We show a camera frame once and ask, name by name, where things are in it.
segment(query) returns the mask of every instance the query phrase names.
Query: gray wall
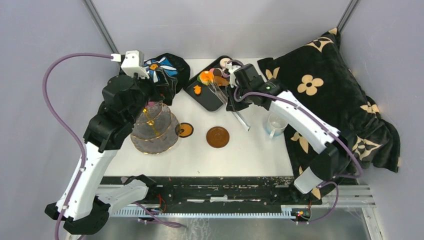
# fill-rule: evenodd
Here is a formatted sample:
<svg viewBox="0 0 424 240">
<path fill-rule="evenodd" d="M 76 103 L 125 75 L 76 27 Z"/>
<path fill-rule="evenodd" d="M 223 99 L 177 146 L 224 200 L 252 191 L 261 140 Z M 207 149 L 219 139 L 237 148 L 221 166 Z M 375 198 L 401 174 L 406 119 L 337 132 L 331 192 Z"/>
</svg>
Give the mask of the gray wall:
<svg viewBox="0 0 424 240">
<path fill-rule="evenodd" d="M 347 65 L 400 134 L 399 173 L 364 178 L 390 240 L 423 238 L 423 12 L 422 0 L 362 0 L 342 34 Z"/>
<path fill-rule="evenodd" d="M 3 0 L 0 33 L 0 239 L 53 239 L 44 208 L 65 190 L 79 149 L 45 106 L 42 78 L 64 55 L 110 51 L 81 0 Z M 117 70 L 81 57 L 51 74 L 52 104 L 79 136 Z"/>
<path fill-rule="evenodd" d="M 121 52 L 241 59 L 278 57 L 310 42 L 336 27 L 349 0 L 93 2 Z"/>
</svg>

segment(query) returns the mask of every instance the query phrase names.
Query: black flower pillow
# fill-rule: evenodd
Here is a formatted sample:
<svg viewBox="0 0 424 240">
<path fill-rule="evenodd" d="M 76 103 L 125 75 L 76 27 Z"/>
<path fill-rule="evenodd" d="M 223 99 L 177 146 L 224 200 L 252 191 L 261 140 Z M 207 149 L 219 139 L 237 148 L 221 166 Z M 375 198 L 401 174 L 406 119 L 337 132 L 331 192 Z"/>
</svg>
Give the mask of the black flower pillow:
<svg viewBox="0 0 424 240">
<path fill-rule="evenodd" d="M 372 163 L 397 172 L 399 134 L 392 124 L 381 119 L 377 104 L 365 94 L 343 61 L 340 43 L 340 34 L 332 29 L 284 56 L 261 59 L 258 65 L 268 79 L 280 80 L 322 120 L 342 132 L 354 132 L 357 140 L 352 152 L 363 168 Z M 317 153 L 291 126 L 285 129 L 284 137 L 297 177 Z M 320 195 L 326 191 L 329 190 L 321 189 Z"/>
</svg>

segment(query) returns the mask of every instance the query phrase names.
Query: orange candy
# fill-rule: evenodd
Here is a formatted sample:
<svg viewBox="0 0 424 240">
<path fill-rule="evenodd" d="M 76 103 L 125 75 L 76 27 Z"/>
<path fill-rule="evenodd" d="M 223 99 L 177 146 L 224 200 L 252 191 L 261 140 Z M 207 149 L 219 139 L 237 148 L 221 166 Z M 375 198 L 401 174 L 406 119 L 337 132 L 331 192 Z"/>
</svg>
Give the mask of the orange candy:
<svg viewBox="0 0 424 240">
<path fill-rule="evenodd" d="M 202 87 L 201 87 L 201 86 L 196 85 L 196 86 L 194 86 L 193 88 L 194 88 L 194 93 L 195 93 L 196 95 L 199 95 L 199 94 L 201 94 L 201 93 L 202 93 Z"/>
<path fill-rule="evenodd" d="M 199 75 L 199 79 L 204 85 L 209 85 L 214 82 L 214 74 L 210 71 L 202 71 Z"/>
</svg>

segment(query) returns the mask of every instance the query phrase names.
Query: white tabletop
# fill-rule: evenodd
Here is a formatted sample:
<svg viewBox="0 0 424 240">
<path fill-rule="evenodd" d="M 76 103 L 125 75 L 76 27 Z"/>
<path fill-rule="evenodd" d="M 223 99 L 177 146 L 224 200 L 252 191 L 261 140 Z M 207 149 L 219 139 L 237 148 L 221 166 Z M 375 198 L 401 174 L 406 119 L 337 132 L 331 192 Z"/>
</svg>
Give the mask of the white tabletop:
<svg viewBox="0 0 424 240">
<path fill-rule="evenodd" d="M 253 64 L 260 73 L 258 59 L 240 60 L 244 64 Z M 214 59 L 186 61 L 193 76 Z M 158 155 L 138 151 L 127 137 L 105 176 L 293 176 L 284 136 L 269 139 L 264 129 L 264 122 L 270 114 L 264 108 L 251 105 L 240 112 L 251 125 L 249 132 L 225 107 L 209 112 L 184 90 L 175 96 L 170 109 L 180 123 L 193 125 L 193 134 L 178 139 L 171 149 Z M 206 141 L 206 133 L 215 126 L 224 127 L 229 132 L 229 143 L 223 148 L 213 148 Z"/>
</svg>

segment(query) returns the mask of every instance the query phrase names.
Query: glass mug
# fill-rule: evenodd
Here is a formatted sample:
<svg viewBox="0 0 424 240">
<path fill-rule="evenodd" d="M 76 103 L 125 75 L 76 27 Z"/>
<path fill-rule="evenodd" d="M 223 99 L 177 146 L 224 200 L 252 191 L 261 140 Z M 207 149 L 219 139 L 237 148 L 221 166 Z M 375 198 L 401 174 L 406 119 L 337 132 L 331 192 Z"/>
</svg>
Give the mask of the glass mug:
<svg viewBox="0 0 424 240">
<path fill-rule="evenodd" d="M 265 129 L 269 134 L 269 138 L 272 139 L 273 137 L 280 136 L 284 132 L 284 129 L 286 129 L 287 125 L 288 123 L 286 120 L 275 113 L 271 113 L 266 121 Z"/>
</svg>

